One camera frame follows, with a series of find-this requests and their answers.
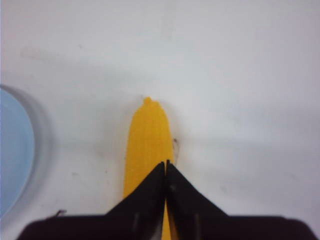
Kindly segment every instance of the white background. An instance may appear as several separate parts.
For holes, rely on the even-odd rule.
[[[177,167],[206,197],[320,237],[318,0],[3,0],[1,85],[36,137],[2,240],[59,209],[121,200],[145,96],[166,110]]]

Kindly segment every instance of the white table surface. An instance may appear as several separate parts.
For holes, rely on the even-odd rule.
[[[131,116],[158,100],[178,169],[231,215],[320,237],[320,1],[3,0],[1,85],[36,137],[1,240],[121,200]]]

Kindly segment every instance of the light blue plate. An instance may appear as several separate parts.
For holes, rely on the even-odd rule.
[[[0,89],[0,217],[18,200],[31,172],[35,138],[22,105]]]

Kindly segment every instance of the dark stain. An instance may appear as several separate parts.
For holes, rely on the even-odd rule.
[[[295,175],[295,174],[292,173],[292,172],[289,173],[289,177],[290,177],[292,180],[295,180],[295,181],[299,180],[299,178],[297,177],[297,175]]]
[[[227,194],[227,193],[228,193],[228,189],[227,189],[227,187],[224,186],[224,185],[220,186],[220,190],[221,190],[221,192],[223,192],[224,194]]]
[[[179,158],[179,151],[180,151],[178,139],[176,138],[173,139],[172,148],[173,148],[174,161],[177,164],[177,161]]]
[[[95,153],[98,157],[100,157],[101,159],[104,157],[105,153],[101,147],[95,147],[94,150],[95,150]]]

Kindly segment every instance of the yellow corn cob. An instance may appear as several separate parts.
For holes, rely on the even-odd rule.
[[[129,130],[123,197],[128,196],[161,161],[173,163],[169,122],[157,101],[146,97],[132,117]],[[162,240],[170,240],[167,206],[165,205]]]

